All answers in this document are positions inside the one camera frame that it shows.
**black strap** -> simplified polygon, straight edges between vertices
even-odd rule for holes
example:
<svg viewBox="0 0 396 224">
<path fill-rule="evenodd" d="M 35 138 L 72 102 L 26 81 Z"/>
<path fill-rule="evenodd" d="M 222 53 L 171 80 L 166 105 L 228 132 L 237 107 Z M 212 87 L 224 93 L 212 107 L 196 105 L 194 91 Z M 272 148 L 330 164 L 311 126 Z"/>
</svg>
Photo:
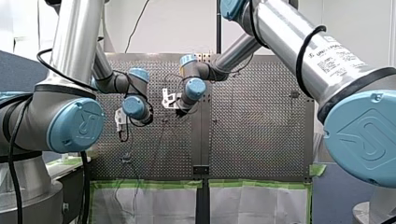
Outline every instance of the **black strap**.
<svg viewBox="0 0 396 224">
<path fill-rule="evenodd" d="M 18 155 L 13 155 L 12 160 L 14 161 L 25 161 L 25 160 L 30 160 L 32 158 L 36 158 L 39 156 L 42 156 L 43 153 L 40 151 L 35 151 L 35 152 L 28 152 L 28 153 L 22 153 Z M 0 163 L 6 163 L 8 162 L 8 156 L 0 156 Z"/>
<path fill-rule="evenodd" d="M 266 49 L 269 49 L 268 45 L 266 43 L 264 43 L 260 38 L 259 35 L 257 34 L 256 31 L 256 25 L 254 24 L 254 6 L 253 6 L 253 0 L 250 0 L 250 6 L 249 6 L 249 16 L 250 16 L 250 26 L 251 26 L 251 31 L 253 32 L 254 37 L 256 38 L 256 41 L 259 42 L 260 45 L 262 45 L 263 47 L 265 47 Z"/>
<path fill-rule="evenodd" d="M 77 95 L 81 97 L 87 97 L 96 99 L 95 94 L 89 93 L 87 91 L 79 90 L 76 88 L 70 88 L 66 86 L 55 86 L 55 85 L 48 85 L 48 84 L 41 84 L 35 86 L 35 91 L 51 91 L 51 92 L 60 92 L 70 95 Z"/>
<path fill-rule="evenodd" d="M 309 34 L 305 40 L 303 45 L 300 48 L 300 52 L 298 53 L 297 56 L 297 62 L 296 62 L 296 77 L 297 77 L 297 83 L 300 87 L 300 89 L 305 93 L 305 95 L 309 98 L 312 98 L 311 94 L 309 94 L 308 90 L 305 87 L 305 84 L 303 82 L 303 59 L 304 59 L 304 55 L 305 55 L 305 51 L 306 48 L 309 45 L 309 42 L 311 42 L 312 37 L 314 37 L 314 35 L 316 35 L 319 32 L 326 32 L 327 28 L 324 25 L 320 25 L 317 28 L 315 28 L 315 30 L 312 31 L 311 34 Z"/>
<path fill-rule="evenodd" d="M 326 104 L 324 104 L 324 106 L 318 112 L 318 120 L 324 123 L 324 120 L 327 118 L 332 108 L 340 101 L 381 78 L 393 75 L 396 75 L 396 69 L 394 67 L 385 67 L 354 80 L 351 84 L 337 92 L 329 101 L 326 102 Z"/>
</svg>

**white plastic sheet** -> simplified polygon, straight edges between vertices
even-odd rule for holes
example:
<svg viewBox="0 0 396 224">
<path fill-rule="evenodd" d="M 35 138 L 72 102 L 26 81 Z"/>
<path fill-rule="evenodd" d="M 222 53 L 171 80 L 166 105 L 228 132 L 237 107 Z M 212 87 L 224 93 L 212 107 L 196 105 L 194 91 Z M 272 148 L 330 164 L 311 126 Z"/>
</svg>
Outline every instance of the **white plastic sheet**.
<svg viewBox="0 0 396 224">
<path fill-rule="evenodd" d="M 195 224 L 199 184 L 143 180 L 93 183 L 91 223 Z"/>
<path fill-rule="evenodd" d="M 310 186 L 276 182 L 212 183 L 211 224 L 305 224 Z"/>
</svg>

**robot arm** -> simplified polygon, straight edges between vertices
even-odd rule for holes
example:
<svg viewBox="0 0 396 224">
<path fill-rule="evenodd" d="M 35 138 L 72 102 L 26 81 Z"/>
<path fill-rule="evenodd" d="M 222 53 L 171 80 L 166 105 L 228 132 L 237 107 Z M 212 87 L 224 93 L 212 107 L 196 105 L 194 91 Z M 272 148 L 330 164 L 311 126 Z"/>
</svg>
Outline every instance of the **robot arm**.
<svg viewBox="0 0 396 224">
<path fill-rule="evenodd" d="M 251 56 L 261 45 L 250 35 L 241 35 L 223 54 L 212 63 L 197 62 L 194 55 L 186 55 L 180 59 L 180 74 L 183 77 L 183 91 L 178 96 L 167 91 L 163 96 L 165 108 L 180 109 L 179 115 L 185 115 L 201 99 L 205 93 L 205 83 L 203 80 L 224 81 L 228 78 L 232 70 Z M 168 98 L 176 101 L 174 107 L 170 107 Z"/>
<path fill-rule="evenodd" d="M 183 77 L 226 80 L 259 43 L 265 44 L 319 103 L 318 119 L 333 159 L 360 180 L 396 188 L 396 69 L 363 62 L 325 33 L 324 26 L 314 26 L 283 1 L 252 3 L 221 1 L 222 16 L 239 23 L 246 34 L 211 64 L 182 59 Z M 199 94 L 189 101 L 188 84 L 178 98 L 181 105 L 193 105 L 204 94 L 193 91 Z"/>
<path fill-rule="evenodd" d="M 0 148 L 8 148 L 10 134 L 26 104 L 15 141 L 17 148 L 79 152 L 98 139 L 105 115 L 86 86 L 91 84 L 91 64 L 103 5 L 104 1 L 96 0 L 64 1 L 50 64 L 75 81 L 49 71 L 47 78 L 35 85 L 31 102 L 23 98 L 11 104 L 8 100 L 0 102 L 3 128 Z"/>
<path fill-rule="evenodd" d="M 58 14 L 60 13 L 61 0 L 47 0 L 47 3 Z M 136 120 L 143 125 L 148 125 L 153 121 L 152 106 L 147 99 L 147 85 L 149 84 L 149 73 L 147 71 L 132 68 L 128 75 L 123 72 L 114 73 L 102 47 L 97 43 L 92 74 L 92 86 L 100 92 L 125 94 L 122 113 L 129 119 Z"/>
</svg>

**label sticker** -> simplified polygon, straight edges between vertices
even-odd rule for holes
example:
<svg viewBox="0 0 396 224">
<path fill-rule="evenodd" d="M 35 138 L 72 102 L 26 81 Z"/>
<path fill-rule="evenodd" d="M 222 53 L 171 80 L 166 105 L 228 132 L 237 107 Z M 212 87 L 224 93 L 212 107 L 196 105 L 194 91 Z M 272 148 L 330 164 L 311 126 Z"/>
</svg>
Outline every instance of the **label sticker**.
<svg viewBox="0 0 396 224">
<path fill-rule="evenodd" d="M 324 47 L 314 49 L 307 56 L 329 77 L 340 77 L 350 68 L 366 65 L 366 63 L 362 62 L 356 55 L 335 40 Z"/>
</svg>

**black cable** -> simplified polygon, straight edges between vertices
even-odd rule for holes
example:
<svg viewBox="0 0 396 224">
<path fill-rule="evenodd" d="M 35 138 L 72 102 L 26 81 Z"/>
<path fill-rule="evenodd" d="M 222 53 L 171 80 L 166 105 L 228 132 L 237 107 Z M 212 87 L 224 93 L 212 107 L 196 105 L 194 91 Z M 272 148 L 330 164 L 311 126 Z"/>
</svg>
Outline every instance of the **black cable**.
<svg viewBox="0 0 396 224">
<path fill-rule="evenodd" d="M 247 60 L 247 62 L 241 68 L 237 69 L 236 71 L 227 72 L 227 71 L 221 70 L 217 67 L 215 67 L 215 70 L 218 72 L 221 72 L 221 73 L 225 73 L 225 74 L 234 74 L 233 77 L 237 77 L 238 75 L 241 74 L 242 70 L 244 70 L 246 67 L 248 67 L 248 65 L 250 65 L 251 60 L 253 60 L 253 56 L 254 56 L 254 54 L 251 54 L 249 59 Z"/>
<path fill-rule="evenodd" d="M 84 169 L 84 211 L 82 213 L 82 223 L 88 223 L 88 214 L 90 213 L 90 170 L 88 167 L 87 152 L 79 153 L 82 159 L 82 167 Z"/>
<path fill-rule="evenodd" d="M 140 12 L 139 17 L 137 18 L 136 24 L 134 25 L 134 30 L 133 30 L 132 33 L 129 35 L 128 44 L 127 44 L 127 46 L 126 46 L 126 48 L 125 48 L 125 52 L 124 52 L 124 53 L 126 53 L 126 52 L 128 51 L 128 48 L 129 48 L 129 46 L 131 45 L 132 36 L 134 35 L 134 32 L 136 32 L 137 25 L 139 24 L 140 19 L 142 19 L 143 13 L 145 12 L 148 3 L 149 3 L 149 0 L 146 1 L 145 5 L 143 6 L 142 11 Z"/>
<path fill-rule="evenodd" d="M 32 101 L 32 97 L 30 97 L 25 104 L 23 105 L 20 114 L 18 115 L 17 122 L 15 123 L 14 130 L 12 131 L 11 139 L 9 141 L 9 152 L 8 152 L 8 167 L 9 167 L 9 172 L 11 174 L 12 178 L 12 183 L 14 185 L 14 190 L 15 190 L 15 197 L 17 200 L 17 219 L 18 219 L 18 224 L 23 223 L 23 210 L 22 210 L 22 196 L 21 196 L 21 187 L 20 187 L 20 182 L 17 177 L 17 172 L 15 170 L 15 164 L 14 164 L 14 147 L 15 147 L 15 140 L 17 139 L 18 131 L 20 130 L 21 127 L 21 122 L 24 116 L 24 113 L 26 111 L 27 106 L 30 104 Z"/>
<path fill-rule="evenodd" d="M 125 115 L 125 120 L 127 121 L 125 124 L 126 125 L 126 138 L 122 138 L 122 134 L 121 134 L 121 132 L 119 132 L 119 139 L 120 139 L 120 142 L 122 142 L 122 143 L 127 142 L 129 140 L 128 116 L 126 116 L 126 115 Z"/>
<path fill-rule="evenodd" d="M 382 222 L 381 224 L 391 224 L 396 222 L 396 217 L 391 217 L 390 219 Z"/>
<path fill-rule="evenodd" d="M 296 78 L 297 78 L 297 83 L 301 89 L 301 91 L 303 93 L 305 93 L 305 95 L 309 98 L 312 98 L 311 94 L 309 94 L 308 90 L 305 87 L 304 81 L 303 81 L 303 60 L 304 60 L 304 55 L 305 55 L 305 51 L 306 48 L 309 45 L 309 42 L 311 42 L 312 37 L 314 37 L 314 35 L 316 35 L 319 32 L 326 32 L 327 28 L 324 25 L 320 25 L 317 28 L 315 28 L 311 34 L 309 34 L 305 40 L 303 45 L 300 48 L 300 51 L 298 53 L 297 56 L 297 62 L 296 62 Z"/>
<path fill-rule="evenodd" d="M 250 26 L 251 26 L 251 31 L 253 32 L 254 37 L 256 38 L 257 42 L 259 42 L 259 44 L 261 44 L 263 47 L 265 47 L 266 49 L 269 49 L 268 45 L 266 43 L 264 43 L 260 38 L 259 35 L 257 34 L 256 31 L 256 25 L 254 24 L 254 6 L 253 6 L 253 0 L 249 0 L 250 6 L 249 6 L 249 16 L 250 16 Z"/>
<path fill-rule="evenodd" d="M 83 82 L 77 81 L 77 80 L 75 80 L 75 79 L 73 79 L 73 78 L 71 78 L 71 77 L 65 76 L 65 75 L 64 75 L 62 72 L 60 72 L 58 69 L 56 69 L 56 68 L 52 67 L 51 65 L 49 65 L 48 63 L 46 63 L 46 61 L 44 61 L 44 60 L 41 58 L 41 55 L 43 55 L 43 54 L 45 54 L 45 53 L 48 53 L 48 52 L 51 52 L 51 51 L 52 51 L 52 49 L 43 49 L 43 50 L 39 51 L 39 52 L 37 53 L 37 59 L 38 59 L 38 61 L 41 62 L 41 64 L 43 64 L 43 65 L 44 65 L 45 67 L 47 67 L 49 70 L 51 70 L 52 72 L 54 72 L 54 73 L 56 73 L 57 75 L 59 75 L 60 77 L 63 77 L 64 79 L 67 79 L 67 80 L 69 80 L 69 81 L 71 81 L 71 82 L 73 82 L 73 83 L 79 85 L 80 87 L 84 87 L 84 88 L 90 89 L 91 91 L 97 91 L 96 88 L 93 88 L 92 86 L 90 86 L 90 85 L 88 85 L 88 84 L 85 84 L 85 83 L 83 83 Z"/>
</svg>

